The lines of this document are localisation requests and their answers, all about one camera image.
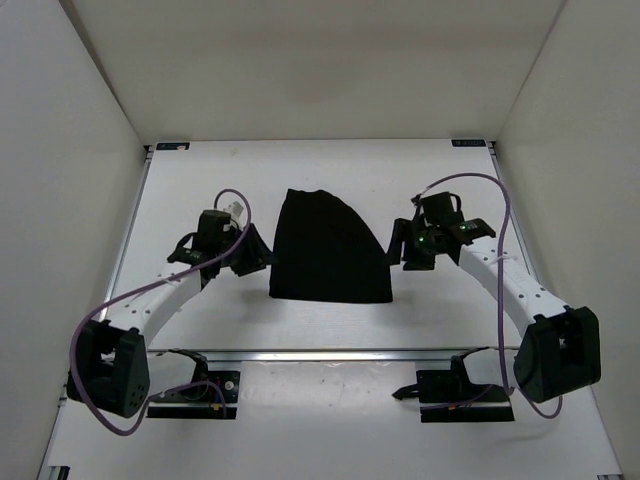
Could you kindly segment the black skirt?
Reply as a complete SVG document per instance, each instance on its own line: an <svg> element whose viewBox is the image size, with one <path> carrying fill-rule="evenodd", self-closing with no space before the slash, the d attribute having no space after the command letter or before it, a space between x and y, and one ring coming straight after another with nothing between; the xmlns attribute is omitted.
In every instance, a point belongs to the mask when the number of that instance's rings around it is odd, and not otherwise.
<svg viewBox="0 0 640 480"><path fill-rule="evenodd" d="M360 215L325 190L287 191L273 241L269 295L347 304L393 301L386 253Z"/></svg>

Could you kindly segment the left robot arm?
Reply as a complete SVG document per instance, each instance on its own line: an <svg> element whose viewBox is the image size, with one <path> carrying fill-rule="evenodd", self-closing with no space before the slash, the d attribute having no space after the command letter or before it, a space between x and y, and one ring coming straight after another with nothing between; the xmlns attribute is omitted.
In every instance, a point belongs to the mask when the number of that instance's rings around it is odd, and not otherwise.
<svg viewBox="0 0 640 480"><path fill-rule="evenodd" d="M203 355L179 347L150 355L148 348L222 269L242 277L272 264L272 252L252 223L241 222L242 212L237 202L204 210L197 229L168 256L157 287L131 295L104 320L82 326L71 350L70 399L130 418L148 399L175 388L190 401L212 392Z"/></svg>

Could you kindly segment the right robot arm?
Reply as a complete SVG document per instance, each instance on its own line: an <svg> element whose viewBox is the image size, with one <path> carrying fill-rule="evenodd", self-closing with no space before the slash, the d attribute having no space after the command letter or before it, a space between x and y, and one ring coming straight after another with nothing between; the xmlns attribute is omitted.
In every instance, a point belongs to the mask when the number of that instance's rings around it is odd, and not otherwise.
<svg viewBox="0 0 640 480"><path fill-rule="evenodd" d="M482 219L450 226L397 219L387 258L408 271L428 271L448 255L498 302L521 336L514 351L470 353L448 376L449 391L471 400L484 385L521 390L542 403L601 379L599 322L587 307L572 308L531 277Z"/></svg>

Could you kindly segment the right table corner label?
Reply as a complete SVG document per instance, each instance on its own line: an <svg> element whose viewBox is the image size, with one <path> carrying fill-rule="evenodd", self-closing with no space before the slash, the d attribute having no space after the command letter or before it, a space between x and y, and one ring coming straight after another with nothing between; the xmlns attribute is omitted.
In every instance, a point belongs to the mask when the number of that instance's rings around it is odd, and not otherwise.
<svg viewBox="0 0 640 480"><path fill-rule="evenodd" d="M486 142L483 139L452 139L454 148L484 148Z"/></svg>

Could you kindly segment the table corner label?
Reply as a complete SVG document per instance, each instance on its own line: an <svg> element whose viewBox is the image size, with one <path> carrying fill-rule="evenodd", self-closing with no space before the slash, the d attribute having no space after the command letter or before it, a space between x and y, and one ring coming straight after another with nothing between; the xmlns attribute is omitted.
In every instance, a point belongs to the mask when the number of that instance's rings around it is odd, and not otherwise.
<svg viewBox="0 0 640 480"><path fill-rule="evenodd" d="M484 148L486 142L483 139L452 139L454 148Z"/></svg>
<svg viewBox="0 0 640 480"><path fill-rule="evenodd" d="M185 151L190 148L189 142L158 142L156 151Z"/></svg>

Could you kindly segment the left table corner label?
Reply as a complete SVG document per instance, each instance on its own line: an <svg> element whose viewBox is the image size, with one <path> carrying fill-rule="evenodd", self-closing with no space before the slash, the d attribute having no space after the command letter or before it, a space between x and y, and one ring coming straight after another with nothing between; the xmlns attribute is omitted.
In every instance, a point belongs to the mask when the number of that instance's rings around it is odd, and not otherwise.
<svg viewBox="0 0 640 480"><path fill-rule="evenodd" d="M190 148L189 142L158 142L156 151L185 151Z"/></svg>

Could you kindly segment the aluminium table front rail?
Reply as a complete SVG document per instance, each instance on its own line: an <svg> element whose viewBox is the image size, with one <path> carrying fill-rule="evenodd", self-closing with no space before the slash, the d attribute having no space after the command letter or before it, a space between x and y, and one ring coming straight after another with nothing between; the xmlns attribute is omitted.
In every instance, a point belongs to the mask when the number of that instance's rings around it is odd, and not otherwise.
<svg viewBox="0 0 640 480"><path fill-rule="evenodd" d="M197 350L208 362L415 362L444 361L453 356L481 350L481 347L448 349L266 349L266 350Z"/></svg>

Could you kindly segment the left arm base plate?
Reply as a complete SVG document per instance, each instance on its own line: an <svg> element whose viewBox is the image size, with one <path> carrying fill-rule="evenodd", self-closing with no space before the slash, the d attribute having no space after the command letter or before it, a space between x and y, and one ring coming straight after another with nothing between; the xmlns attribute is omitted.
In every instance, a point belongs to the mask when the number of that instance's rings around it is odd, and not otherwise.
<svg viewBox="0 0 640 480"><path fill-rule="evenodd" d="M150 403L146 416L164 420L235 420L241 390L239 362L210 362L208 385L171 392Z"/></svg>

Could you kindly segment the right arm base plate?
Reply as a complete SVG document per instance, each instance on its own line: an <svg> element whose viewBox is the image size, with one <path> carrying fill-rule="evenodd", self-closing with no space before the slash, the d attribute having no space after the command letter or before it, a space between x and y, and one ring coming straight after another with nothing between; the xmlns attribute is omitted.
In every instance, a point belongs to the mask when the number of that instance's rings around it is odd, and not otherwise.
<svg viewBox="0 0 640 480"><path fill-rule="evenodd" d="M472 384L464 360L483 348L451 357L449 368L419 369L416 382L400 387L391 396L397 401L417 399L422 423L513 422L511 401L503 387Z"/></svg>

